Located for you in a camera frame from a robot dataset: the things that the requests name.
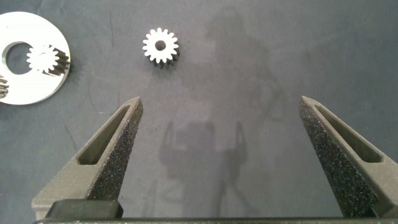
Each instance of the spur gear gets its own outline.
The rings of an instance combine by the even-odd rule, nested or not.
[[[167,29],[163,32],[161,28],[157,28],[157,31],[152,29],[150,34],[146,35],[147,40],[143,41],[145,46],[142,49],[145,56],[155,67],[158,65],[160,68],[174,66],[174,62],[180,56],[177,38],[174,37],[174,33],[168,34],[168,32]]]
[[[56,49],[51,45],[43,45],[38,48],[31,48],[27,62],[29,67],[46,75],[60,76],[65,73],[69,64],[69,57],[65,52]]]
[[[6,83],[7,80],[5,80],[2,75],[0,75],[0,99],[7,96],[8,85],[6,85]]]

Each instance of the small metal gear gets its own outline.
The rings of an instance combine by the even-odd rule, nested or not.
[[[8,85],[6,85],[6,83],[7,80],[5,80],[2,75],[0,75],[0,99],[7,96]]]
[[[160,68],[174,66],[174,62],[178,61],[180,56],[177,38],[174,37],[174,33],[168,34],[168,32],[167,29],[163,32],[161,28],[157,28],[157,31],[152,29],[150,34],[147,34],[147,40],[143,41],[145,46],[142,49],[145,56],[155,67],[158,65]]]
[[[46,75],[60,76],[65,73],[69,62],[68,56],[59,49],[51,45],[43,45],[39,48],[31,48],[27,62],[31,69],[42,72]]]

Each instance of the black plastic part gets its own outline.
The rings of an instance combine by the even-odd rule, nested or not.
[[[115,200],[66,199],[55,202],[46,219],[117,219],[123,215],[123,208]]]
[[[396,218],[123,218],[120,220],[42,220],[36,224],[394,224]]]

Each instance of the planetary gear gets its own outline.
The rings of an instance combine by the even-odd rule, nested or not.
[[[0,99],[7,96],[8,85],[6,85],[6,83],[7,80],[5,80],[2,75],[0,75]]]
[[[177,38],[174,33],[169,33],[165,29],[157,28],[157,31],[151,30],[147,34],[147,40],[143,43],[145,46],[142,48],[145,56],[152,62],[155,67],[159,65],[160,68],[169,68],[169,65],[174,66],[174,62],[178,60],[180,51],[178,48]]]
[[[65,73],[69,57],[49,44],[30,48],[27,54],[29,67],[46,75],[59,76]]]

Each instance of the gray surface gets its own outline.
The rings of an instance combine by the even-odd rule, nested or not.
[[[9,11],[55,24],[75,72],[42,103],[0,105],[0,223],[33,221],[33,196],[135,96],[124,216],[340,216],[301,95],[398,160],[397,1],[1,1]],[[141,49],[156,27],[179,37],[168,71]]]

